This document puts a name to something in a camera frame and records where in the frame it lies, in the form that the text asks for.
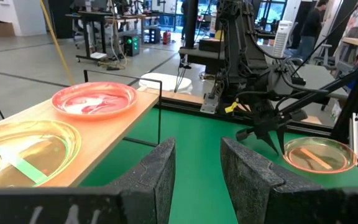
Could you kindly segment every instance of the wooden board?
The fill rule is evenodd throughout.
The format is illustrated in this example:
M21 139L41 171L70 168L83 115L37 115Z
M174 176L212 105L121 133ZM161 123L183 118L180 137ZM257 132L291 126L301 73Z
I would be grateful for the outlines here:
M342 39L343 42L348 43L348 44L353 44L353 45L357 45L358 46L358 38L349 38L349 37L344 37Z
M51 101L47 100L0 121L0 124L46 119L63 121L76 128L82 140L78 155L64 171L41 187L77 186L158 101L156 94L141 91L137 94L137 102L131 110L111 119L99 121L72 119L57 113Z
M155 94L159 94L159 90L155 90L155 89L151 89L151 88L147 88L147 87L140 87L137 89L138 91L145 91L148 93L155 93ZM188 101L188 102L192 102L192 103L199 103L199 104L203 104L204 103L204 99L200 96L193 96L193 95L187 95L187 94L181 94L181 93L174 93L171 91L162 91L162 97L165 98L171 98L171 99L175 99L175 100L182 100L182 101ZM307 123L313 123L313 124L321 124L321 121L315 117L315 116L308 116L308 118L304 119L303 122L307 122Z

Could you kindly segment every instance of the yellow cable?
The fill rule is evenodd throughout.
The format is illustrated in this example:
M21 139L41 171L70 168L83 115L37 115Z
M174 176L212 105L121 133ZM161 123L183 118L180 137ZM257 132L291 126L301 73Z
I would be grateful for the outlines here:
M75 82L74 82L73 75L71 75L70 70L69 70L68 67L67 67L66 60L65 60L65 58L64 58L64 56L63 56L63 54L62 54L62 51L60 50L59 43L57 42L55 33L54 33L54 31L53 31L53 27L52 27L52 25L51 25L51 23L50 23L50 19L49 19L49 15L48 15L47 9L45 8L44 3L42 2L42 0L40 0L40 3L41 3L42 11L44 12L44 16L45 16L45 19L46 19L47 24L48 24L48 27L49 27L50 34L52 35L53 42L55 43L57 52L59 53L60 60L62 61L63 66L65 67L68 81L70 82L71 85L74 85Z

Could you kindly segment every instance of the concrete floor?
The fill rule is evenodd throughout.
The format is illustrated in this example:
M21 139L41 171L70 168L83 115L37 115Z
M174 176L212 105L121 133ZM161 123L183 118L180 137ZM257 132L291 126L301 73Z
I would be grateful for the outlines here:
M150 70L154 72L177 75L179 64L180 36L174 36L176 43L171 45L143 45L140 55L128 58L125 70L110 73L131 75L139 77ZM76 49L71 41L60 41L67 64L74 76L76 83L83 82L83 70L97 70L106 72L105 68L97 67L94 62L82 60L78 63L75 55L84 55L84 46ZM199 79L200 72L204 71L203 65L191 65L192 69L186 71L185 77L193 82L192 95L203 96L209 92L212 82L203 82ZM47 35L32 37L0 37L0 73L19 75L35 78L43 81L69 85L63 65L59 59L52 39ZM90 81L111 81L128 84L133 79L115 77L112 75L91 74ZM56 91L62 89L58 86L20 80L0 75L0 108L4 116L18 113L32 105L50 98ZM321 105L311 104L305 108L310 116L317 116L323 123L332 125L329 116L332 106L326 108L327 112L320 111Z

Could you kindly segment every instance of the yellow tag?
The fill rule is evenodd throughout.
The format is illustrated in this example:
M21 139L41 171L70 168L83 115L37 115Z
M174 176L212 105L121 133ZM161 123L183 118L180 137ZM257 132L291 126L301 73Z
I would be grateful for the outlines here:
M237 102L234 102L231 106L225 108L224 110L226 113L230 113L230 112L233 112L234 108L236 108L236 107L237 107Z

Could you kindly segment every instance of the person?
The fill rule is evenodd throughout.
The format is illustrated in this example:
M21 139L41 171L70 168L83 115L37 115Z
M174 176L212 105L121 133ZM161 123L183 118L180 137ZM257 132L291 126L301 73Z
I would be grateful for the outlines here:
M298 50L293 57L297 57L305 61L309 54L312 53L314 45L316 44L316 38L319 34L321 26L323 25L321 22L321 11L326 9L327 3L328 0L319 0L316 7L309 12L301 30L301 42L299 43Z
M183 13L183 29L181 30L181 39L185 39L185 31L186 31L186 25L187 25L187 10L188 10L188 2L189 0L183 0L183 3L181 4L180 11Z

